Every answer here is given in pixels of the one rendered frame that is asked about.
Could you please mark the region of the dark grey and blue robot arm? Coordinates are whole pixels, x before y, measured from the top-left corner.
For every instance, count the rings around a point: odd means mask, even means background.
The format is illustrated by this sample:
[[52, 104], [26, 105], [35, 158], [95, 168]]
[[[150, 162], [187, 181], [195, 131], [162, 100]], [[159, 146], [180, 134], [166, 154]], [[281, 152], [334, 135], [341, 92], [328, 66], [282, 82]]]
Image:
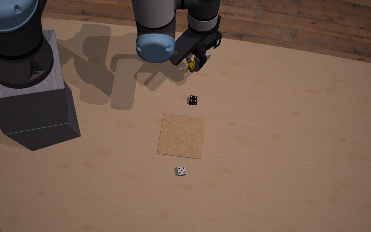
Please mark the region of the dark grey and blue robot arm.
[[[221, 0], [131, 0], [137, 27], [136, 52], [151, 63], [179, 65], [206, 35], [189, 28], [175, 41], [176, 10], [198, 31], [215, 27]], [[0, 0], [0, 85], [23, 89], [39, 84], [53, 68], [53, 51], [43, 36], [47, 0]], [[207, 22], [206, 22], [207, 21]]]

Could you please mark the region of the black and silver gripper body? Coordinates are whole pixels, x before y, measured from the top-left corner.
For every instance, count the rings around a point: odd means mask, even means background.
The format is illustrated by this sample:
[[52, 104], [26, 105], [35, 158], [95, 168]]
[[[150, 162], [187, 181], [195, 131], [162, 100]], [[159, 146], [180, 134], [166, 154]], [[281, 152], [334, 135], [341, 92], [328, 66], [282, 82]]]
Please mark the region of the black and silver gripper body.
[[[206, 38], [200, 44], [198, 44], [197, 47], [192, 51], [192, 53], [196, 57], [200, 57], [201, 52], [203, 52], [205, 54], [205, 52], [208, 49], [212, 48], [213, 46], [214, 46], [214, 49], [215, 49], [220, 45], [221, 38], [222, 38], [222, 33], [220, 33], [220, 31], [218, 31], [219, 24], [220, 24], [220, 19], [221, 19], [221, 16], [218, 15], [218, 19], [217, 19], [217, 23], [216, 23], [215, 27], [212, 28], [211, 30], [208, 30], [208, 31], [195, 30], [194, 28], [192, 28], [189, 25], [189, 23], [187, 23], [189, 29], [193, 33], [195, 33], [197, 35], [206, 35]], [[219, 40], [219, 43], [217, 43], [218, 40]]]

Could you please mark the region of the brown square mat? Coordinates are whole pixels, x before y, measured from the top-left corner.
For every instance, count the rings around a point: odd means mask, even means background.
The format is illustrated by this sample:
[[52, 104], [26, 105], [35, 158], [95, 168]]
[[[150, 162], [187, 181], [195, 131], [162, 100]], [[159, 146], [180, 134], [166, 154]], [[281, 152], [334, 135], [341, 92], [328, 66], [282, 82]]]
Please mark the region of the brown square mat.
[[164, 113], [157, 154], [200, 159], [205, 118]]

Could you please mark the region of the grey die with black pips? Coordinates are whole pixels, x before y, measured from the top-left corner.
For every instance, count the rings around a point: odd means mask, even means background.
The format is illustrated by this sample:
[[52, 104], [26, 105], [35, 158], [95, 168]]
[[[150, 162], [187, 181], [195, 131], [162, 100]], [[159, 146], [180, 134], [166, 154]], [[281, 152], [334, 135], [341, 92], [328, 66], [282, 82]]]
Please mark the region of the grey die with black pips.
[[177, 173], [178, 173], [178, 176], [186, 175], [186, 168], [185, 168], [185, 166], [177, 167]]

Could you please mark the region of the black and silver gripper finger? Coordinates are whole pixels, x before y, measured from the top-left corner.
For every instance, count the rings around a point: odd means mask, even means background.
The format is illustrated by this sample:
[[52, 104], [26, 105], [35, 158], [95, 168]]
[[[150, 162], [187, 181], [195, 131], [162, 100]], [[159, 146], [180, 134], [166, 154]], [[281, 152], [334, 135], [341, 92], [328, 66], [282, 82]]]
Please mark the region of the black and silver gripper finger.
[[206, 53], [205, 54], [201, 53], [200, 57], [194, 57], [194, 61], [195, 61], [194, 71], [198, 72], [210, 57], [211, 57], [211, 54], [206, 54]]
[[186, 57], [187, 64], [189, 64], [190, 62], [192, 62], [192, 60], [191, 60], [192, 55], [193, 55], [192, 52], [187, 55], [187, 57]]

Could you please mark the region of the yellow die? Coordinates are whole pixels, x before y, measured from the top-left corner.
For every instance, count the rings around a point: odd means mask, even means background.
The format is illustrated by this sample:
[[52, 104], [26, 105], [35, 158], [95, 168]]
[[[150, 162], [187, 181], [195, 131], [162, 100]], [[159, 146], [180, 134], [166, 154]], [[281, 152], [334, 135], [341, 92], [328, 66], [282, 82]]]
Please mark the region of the yellow die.
[[191, 73], [195, 72], [195, 71], [194, 71], [194, 65], [195, 65], [195, 61], [192, 61], [192, 62], [190, 62], [190, 63], [187, 65], [187, 68], [190, 70]]

